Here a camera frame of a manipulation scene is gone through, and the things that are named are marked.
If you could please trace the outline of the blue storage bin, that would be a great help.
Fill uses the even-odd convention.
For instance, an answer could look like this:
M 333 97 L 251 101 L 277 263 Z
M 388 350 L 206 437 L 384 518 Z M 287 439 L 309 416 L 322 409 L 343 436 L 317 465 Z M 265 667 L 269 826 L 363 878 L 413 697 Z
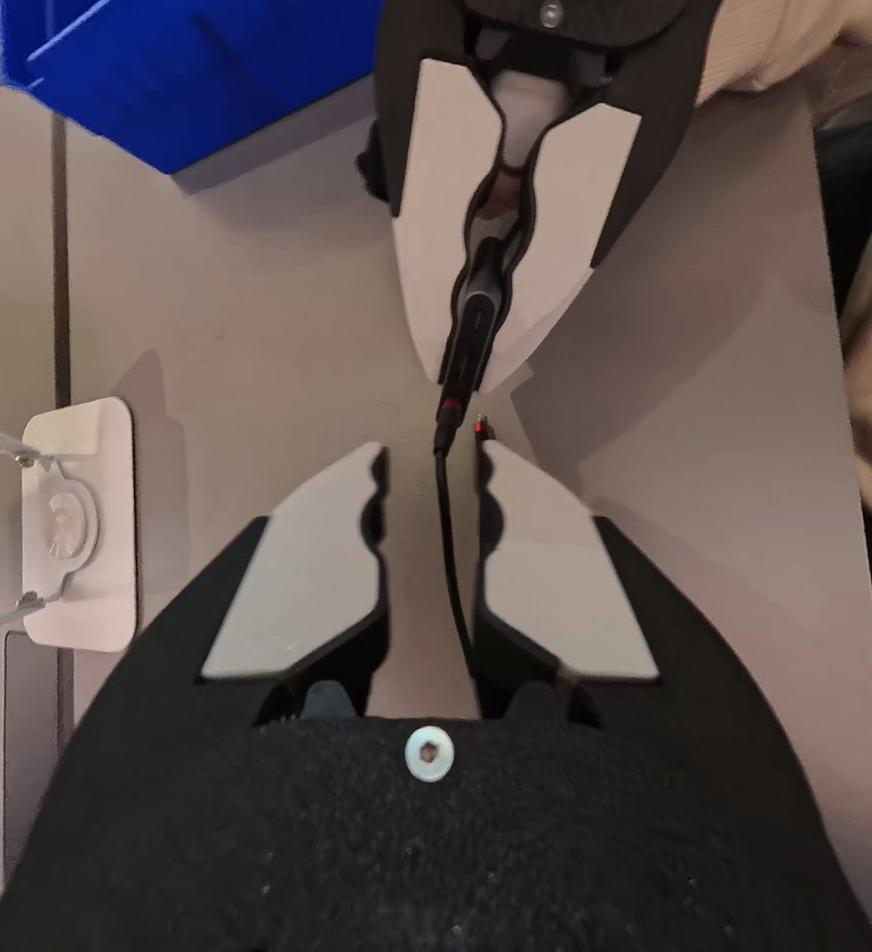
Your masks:
M 0 1 L 0 82 L 159 173 L 371 74 L 382 1 Z

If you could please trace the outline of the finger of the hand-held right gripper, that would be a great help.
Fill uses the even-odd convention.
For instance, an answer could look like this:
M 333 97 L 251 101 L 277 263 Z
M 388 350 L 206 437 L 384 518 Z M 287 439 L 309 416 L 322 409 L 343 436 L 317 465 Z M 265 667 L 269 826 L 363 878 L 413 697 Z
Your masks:
M 641 117 L 599 103 L 541 139 L 531 185 L 529 235 L 511 273 L 511 303 L 494 339 L 481 392 L 490 392 L 549 335 L 593 273 Z
M 423 374 L 440 378 L 474 202 L 499 164 L 504 120 L 466 66 L 421 65 L 393 240 L 406 324 Z

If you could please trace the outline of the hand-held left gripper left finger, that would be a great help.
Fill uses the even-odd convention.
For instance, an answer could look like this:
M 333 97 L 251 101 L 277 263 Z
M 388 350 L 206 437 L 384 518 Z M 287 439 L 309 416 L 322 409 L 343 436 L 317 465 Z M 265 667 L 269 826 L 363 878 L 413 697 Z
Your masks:
M 372 680 L 390 646 L 380 553 L 388 450 L 365 443 L 267 516 L 201 668 L 208 681 L 290 682 L 339 664 Z

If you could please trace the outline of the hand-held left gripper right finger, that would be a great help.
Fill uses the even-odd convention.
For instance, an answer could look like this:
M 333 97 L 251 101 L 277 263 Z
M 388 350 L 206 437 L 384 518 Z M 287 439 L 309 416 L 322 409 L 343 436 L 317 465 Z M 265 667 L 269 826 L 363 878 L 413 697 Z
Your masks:
M 481 443 L 501 539 L 485 560 L 490 613 L 573 681 L 650 684 L 659 671 L 589 509 L 495 439 Z

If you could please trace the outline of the grey usb hub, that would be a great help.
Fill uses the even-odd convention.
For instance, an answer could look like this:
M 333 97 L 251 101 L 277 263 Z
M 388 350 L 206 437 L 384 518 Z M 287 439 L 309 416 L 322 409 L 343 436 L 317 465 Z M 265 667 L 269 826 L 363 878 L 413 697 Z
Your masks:
M 490 236 L 478 245 L 464 273 L 453 311 L 438 379 L 440 408 L 466 416 L 474 393 L 482 386 L 494 340 L 511 306 L 511 268 L 506 264 L 509 242 Z

